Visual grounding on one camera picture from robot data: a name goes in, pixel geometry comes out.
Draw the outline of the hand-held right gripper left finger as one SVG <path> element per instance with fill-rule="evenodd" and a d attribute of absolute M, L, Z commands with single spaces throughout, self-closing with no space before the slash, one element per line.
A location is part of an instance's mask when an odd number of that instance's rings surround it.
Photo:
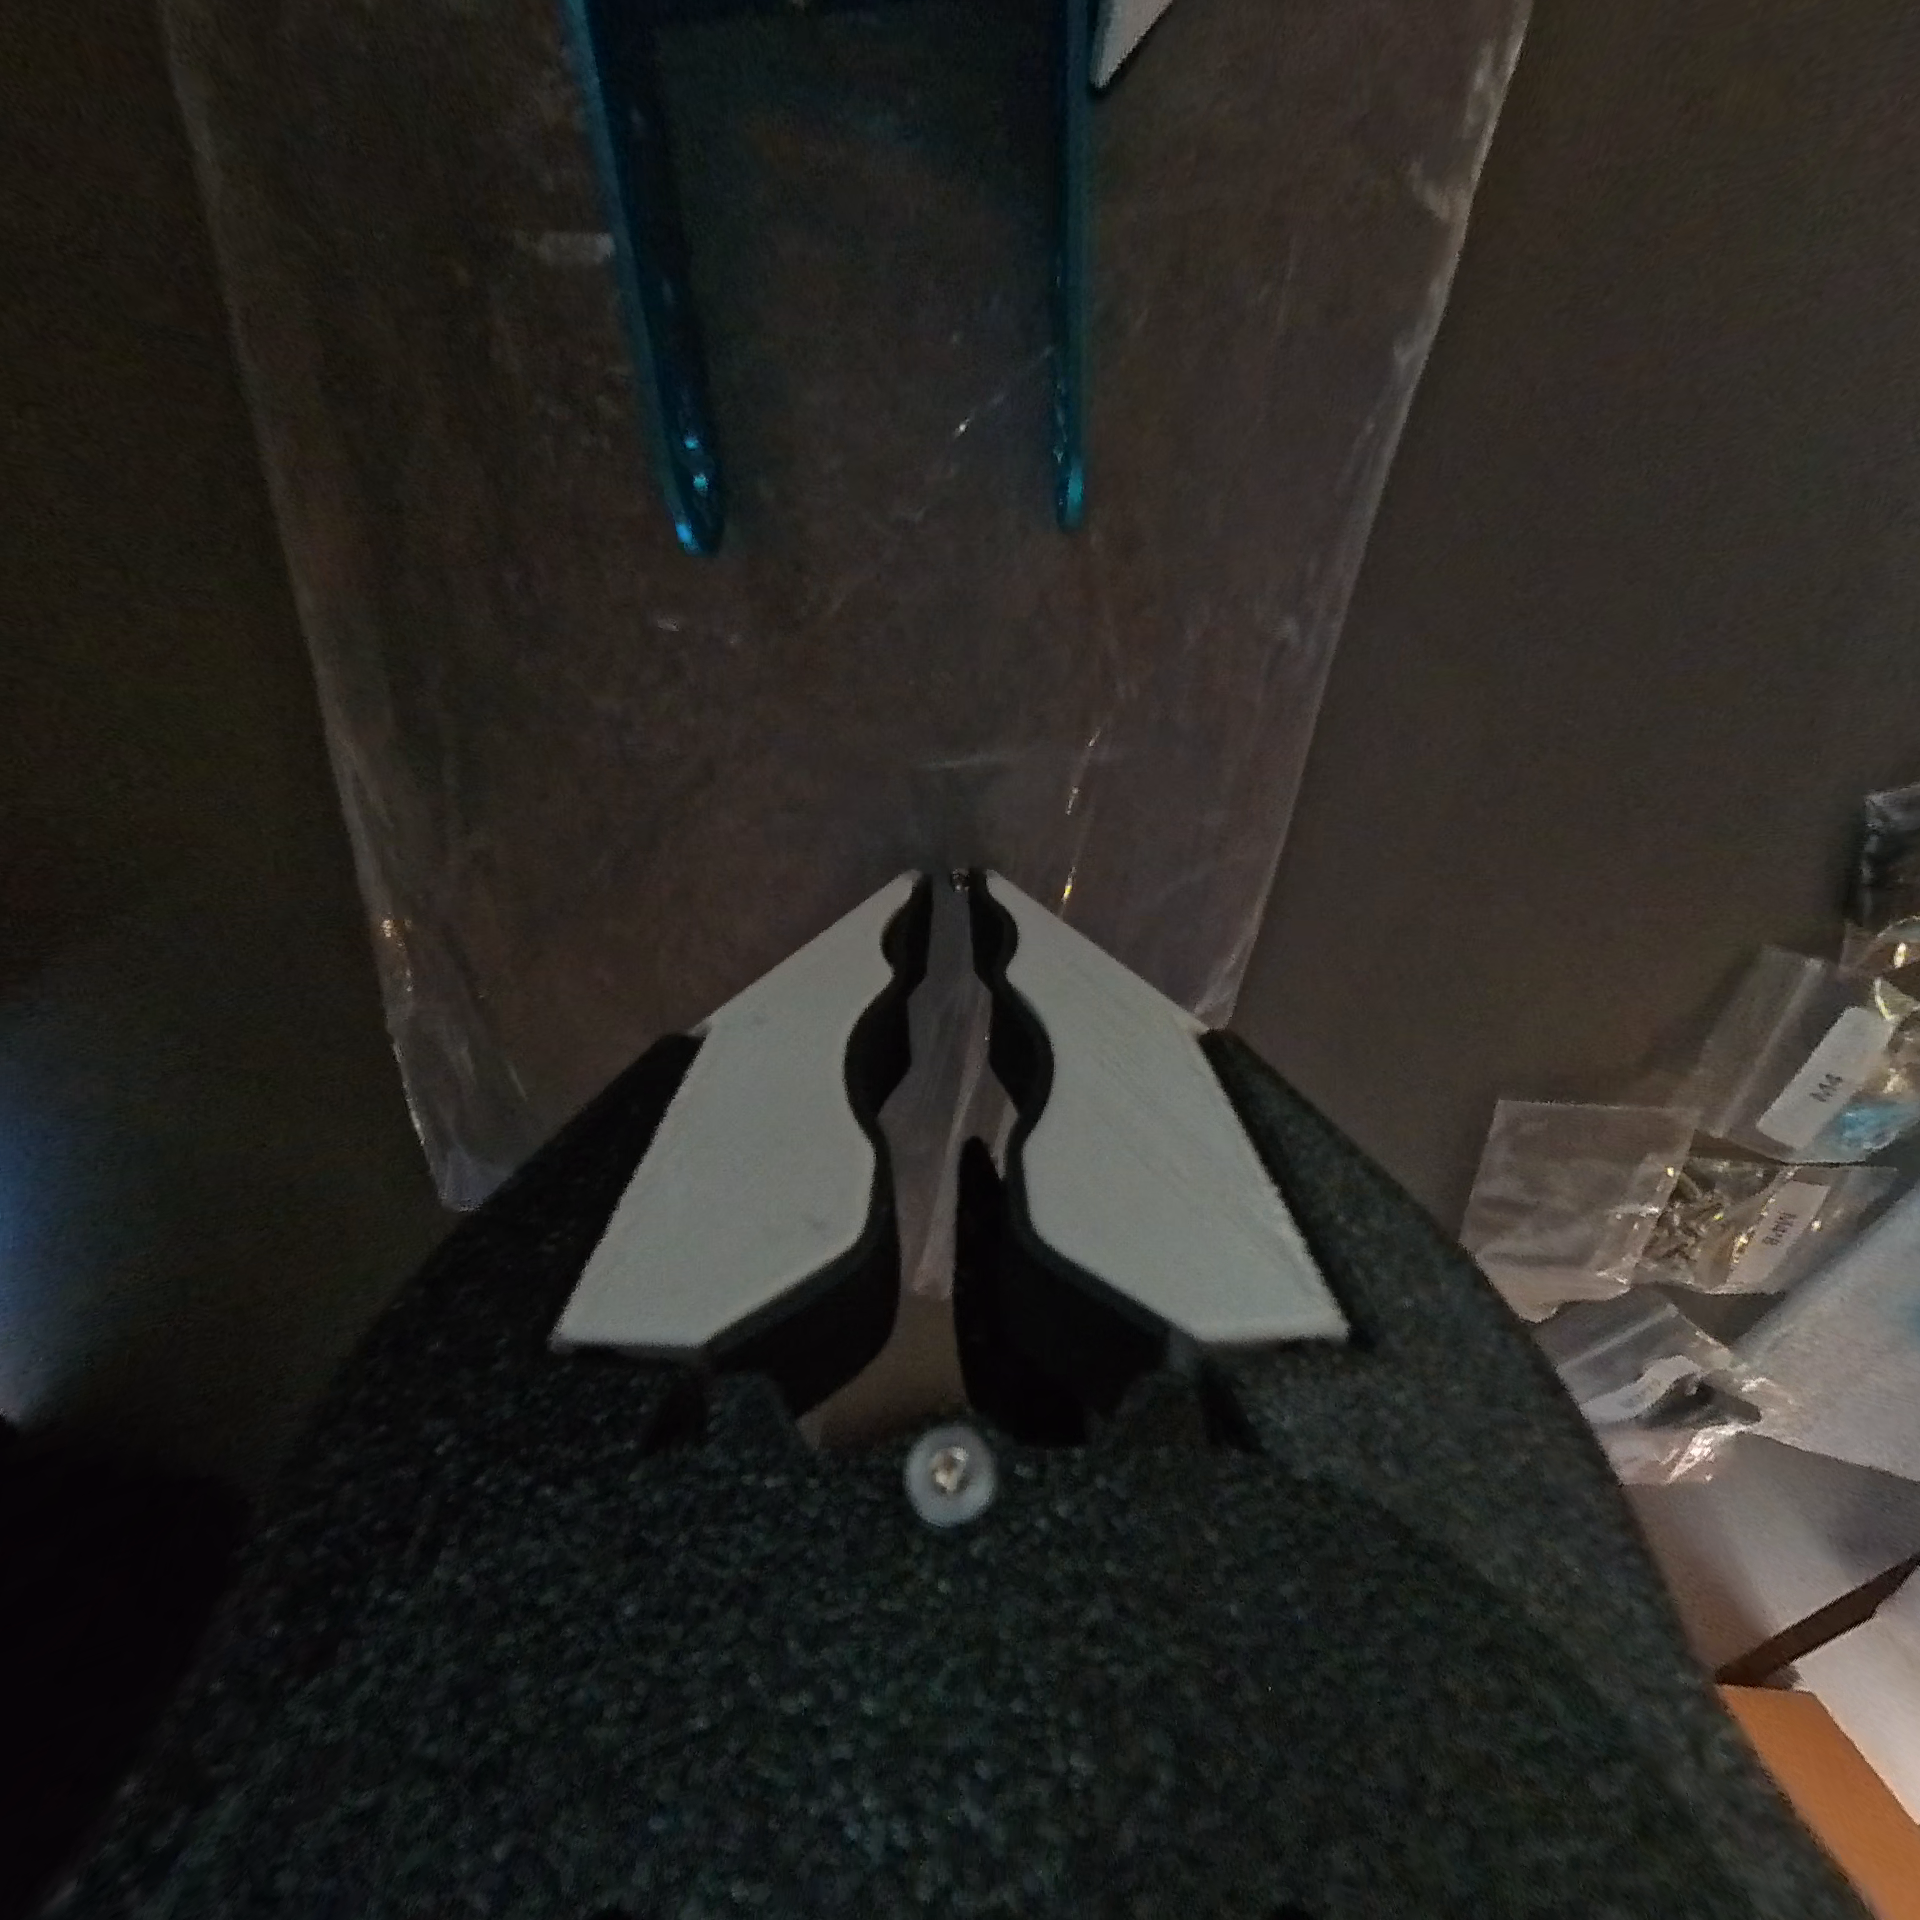
<path fill-rule="evenodd" d="M 900 873 L 726 1001 L 552 1344 L 662 1363 L 870 1363 L 900 1299 L 880 1116 L 913 1063 L 931 883 Z"/>

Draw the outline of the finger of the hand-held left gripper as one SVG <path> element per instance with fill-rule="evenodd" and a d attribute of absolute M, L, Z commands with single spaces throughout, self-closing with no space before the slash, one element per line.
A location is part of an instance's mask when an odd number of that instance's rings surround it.
<path fill-rule="evenodd" d="M 1091 84 L 1106 89 L 1158 27 L 1171 0 L 1114 0 L 1094 6 Z"/>

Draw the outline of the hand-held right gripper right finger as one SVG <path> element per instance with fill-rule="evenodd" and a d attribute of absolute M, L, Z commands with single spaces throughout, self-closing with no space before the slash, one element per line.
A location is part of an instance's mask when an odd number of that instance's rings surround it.
<path fill-rule="evenodd" d="M 967 881 L 1003 1176 L 1038 1259 L 1204 1351 L 1352 1324 L 1207 1054 L 1210 1032 L 996 871 Z"/>

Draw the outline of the blue metal bracket assembly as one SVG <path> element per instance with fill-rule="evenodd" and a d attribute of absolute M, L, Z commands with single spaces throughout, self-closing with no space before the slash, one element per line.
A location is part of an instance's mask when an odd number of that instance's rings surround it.
<path fill-rule="evenodd" d="M 566 2 L 561 24 L 578 89 L 593 177 L 608 222 L 622 340 L 672 532 L 714 556 L 730 523 L 705 330 L 657 59 L 659 27 L 703 15 L 775 15 L 779 6 Z M 1051 507 L 1060 531 L 1089 515 L 1089 361 L 1096 283 L 1096 42 L 1103 6 L 1044 6 L 1051 139 Z"/>

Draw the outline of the large clear plastic bag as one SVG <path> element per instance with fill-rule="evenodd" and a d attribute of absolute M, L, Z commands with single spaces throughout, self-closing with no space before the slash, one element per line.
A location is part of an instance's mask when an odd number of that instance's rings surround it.
<path fill-rule="evenodd" d="M 898 871 L 1233 1014 L 1531 6 L 662 6 L 728 523 L 676 539 L 566 6 L 160 6 L 391 1043 L 472 1209 Z"/>

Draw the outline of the pile of small screw bags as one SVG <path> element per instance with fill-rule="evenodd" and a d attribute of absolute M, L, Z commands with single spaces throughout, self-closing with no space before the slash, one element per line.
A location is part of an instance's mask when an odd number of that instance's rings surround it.
<path fill-rule="evenodd" d="M 1766 947 L 1665 1104 L 1504 1099 L 1462 1239 L 1625 1484 L 1787 1408 L 1744 1338 L 1916 1192 L 1918 790 L 1860 803 L 1836 956 Z"/>

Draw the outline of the orange cardboard box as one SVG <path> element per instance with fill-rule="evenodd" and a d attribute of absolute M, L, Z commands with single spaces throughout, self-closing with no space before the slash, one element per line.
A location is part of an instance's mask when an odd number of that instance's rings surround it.
<path fill-rule="evenodd" d="M 1872 1915 L 1918 1915 L 1916 1818 L 1833 1712 L 1791 1676 L 1872 1624 L 1916 1575 L 1918 1556 L 1872 1575 L 1715 1671 L 1769 1779 Z"/>

